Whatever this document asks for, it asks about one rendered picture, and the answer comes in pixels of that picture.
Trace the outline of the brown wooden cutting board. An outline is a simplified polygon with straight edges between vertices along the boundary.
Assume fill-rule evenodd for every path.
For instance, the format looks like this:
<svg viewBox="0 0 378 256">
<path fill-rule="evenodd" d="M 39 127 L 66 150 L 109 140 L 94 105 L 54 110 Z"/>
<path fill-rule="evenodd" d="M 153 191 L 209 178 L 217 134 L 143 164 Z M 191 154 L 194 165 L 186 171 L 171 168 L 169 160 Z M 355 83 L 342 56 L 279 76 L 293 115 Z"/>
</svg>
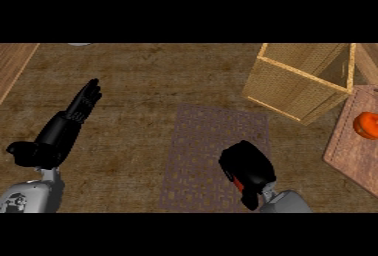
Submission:
<svg viewBox="0 0 378 256">
<path fill-rule="evenodd" d="M 363 138 L 352 129 L 361 112 L 378 114 L 378 86 L 355 85 L 348 97 L 323 153 L 323 161 L 378 198 L 378 140 Z"/>
</svg>

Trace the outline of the pale wooden panel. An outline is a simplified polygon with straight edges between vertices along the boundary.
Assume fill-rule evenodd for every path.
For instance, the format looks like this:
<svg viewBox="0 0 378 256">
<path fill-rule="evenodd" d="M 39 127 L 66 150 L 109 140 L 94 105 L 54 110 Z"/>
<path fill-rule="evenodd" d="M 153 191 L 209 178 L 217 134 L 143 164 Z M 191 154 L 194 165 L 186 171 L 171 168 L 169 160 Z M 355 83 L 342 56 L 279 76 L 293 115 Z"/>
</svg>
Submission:
<svg viewBox="0 0 378 256">
<path fill-rule="evenodd" d="M 0 43 L 0 104 L 36 51 L 38 43 Z"/>
</svg>

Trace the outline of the tan wicker basket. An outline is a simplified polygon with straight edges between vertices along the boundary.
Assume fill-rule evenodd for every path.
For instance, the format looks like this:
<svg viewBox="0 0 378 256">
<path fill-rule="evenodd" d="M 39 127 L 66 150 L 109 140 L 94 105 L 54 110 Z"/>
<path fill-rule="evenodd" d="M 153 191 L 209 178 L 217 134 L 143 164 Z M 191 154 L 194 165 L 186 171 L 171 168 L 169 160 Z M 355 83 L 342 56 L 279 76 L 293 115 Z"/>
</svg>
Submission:
<svg viewBox="0 0 378 256">
<path fill-rule="evenodd" d="M 264 43 L 242 97 L 308 125 L 351 95 L 354 43 Z"/>
</svg>

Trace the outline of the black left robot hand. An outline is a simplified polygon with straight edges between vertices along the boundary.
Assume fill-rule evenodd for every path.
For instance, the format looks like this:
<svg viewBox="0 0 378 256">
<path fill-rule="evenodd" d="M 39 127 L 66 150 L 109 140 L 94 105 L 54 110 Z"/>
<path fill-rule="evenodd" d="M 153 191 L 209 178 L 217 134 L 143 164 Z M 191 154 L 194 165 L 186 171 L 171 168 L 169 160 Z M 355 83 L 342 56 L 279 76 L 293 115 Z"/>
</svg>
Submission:
<svg viewBox="0 0 378 256">
<path fill-rule="evenodd" d="M 81 88 L 67 108 L 48 120 L 35 140 L 16 141 L 7 146 L 16 165 L 51 169 L 61 164 L 100 97 L 98 79 L 94 78 Z"/>
</svg>

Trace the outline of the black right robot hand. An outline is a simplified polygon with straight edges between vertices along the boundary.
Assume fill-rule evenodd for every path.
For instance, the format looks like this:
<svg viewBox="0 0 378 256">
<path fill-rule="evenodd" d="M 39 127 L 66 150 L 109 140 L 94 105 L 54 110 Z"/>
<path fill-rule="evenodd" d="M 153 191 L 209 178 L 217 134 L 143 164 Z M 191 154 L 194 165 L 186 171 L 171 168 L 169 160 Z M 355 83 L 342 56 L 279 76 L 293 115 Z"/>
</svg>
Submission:
<svg viewBox="0 0 378 256">
<path fill-rule="evenodd" d="M 253 211 L 258 208 L 258 196 L 270 182 L 276 182 L 271 162 L 250 142 L 242 140 L 221 151 L 218 158 L 222 173 L 233 183 L 233 176 L 243 185 L 240 202 Z"/>
</svg>

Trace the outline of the pale wooden slat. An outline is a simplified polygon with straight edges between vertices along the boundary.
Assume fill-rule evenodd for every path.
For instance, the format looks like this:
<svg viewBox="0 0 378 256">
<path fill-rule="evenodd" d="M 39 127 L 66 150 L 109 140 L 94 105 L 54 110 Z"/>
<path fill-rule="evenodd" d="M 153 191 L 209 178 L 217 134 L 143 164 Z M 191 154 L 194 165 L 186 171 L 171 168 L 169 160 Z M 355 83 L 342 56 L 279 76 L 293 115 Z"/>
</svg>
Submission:
<svg viewBox="0 0 378 256">
<path fill-rule="evenodd" d="M 378 43 L 355 44 L 355 65 L 370 85 L 378 85 Z"/>
</svg>

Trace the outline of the purple patterned placemat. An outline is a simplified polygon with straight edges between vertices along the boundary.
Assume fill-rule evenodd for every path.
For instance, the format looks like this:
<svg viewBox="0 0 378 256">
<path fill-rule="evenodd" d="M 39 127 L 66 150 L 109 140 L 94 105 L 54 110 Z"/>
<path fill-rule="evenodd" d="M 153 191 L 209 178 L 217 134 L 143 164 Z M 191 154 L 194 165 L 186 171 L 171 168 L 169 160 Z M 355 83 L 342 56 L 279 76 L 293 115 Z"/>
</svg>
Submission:
<svg viewBox="0 0 378 256">
<path fill-rule="evenodd" d="M 218 164 L 221 151 L 242 140 L 270 156 L 265 114 L 178 105 L 159 196 L 162 209 L 186 213 L 249 213 Z"/>
</svg>

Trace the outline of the orange round vegetable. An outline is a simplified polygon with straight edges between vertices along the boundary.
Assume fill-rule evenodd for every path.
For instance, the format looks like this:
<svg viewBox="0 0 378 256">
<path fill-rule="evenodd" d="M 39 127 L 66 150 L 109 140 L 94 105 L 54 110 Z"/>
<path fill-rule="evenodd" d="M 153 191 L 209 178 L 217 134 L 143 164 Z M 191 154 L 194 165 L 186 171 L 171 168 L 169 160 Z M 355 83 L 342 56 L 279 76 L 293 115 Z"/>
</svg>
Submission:
<svg viewBox="0 0 378 256">
<path fill-rule="evenodd" d="M 361 112 L 354 118 L 352 129 L 363 138 L 378 140 L 378 114 Z"/>
</svg>

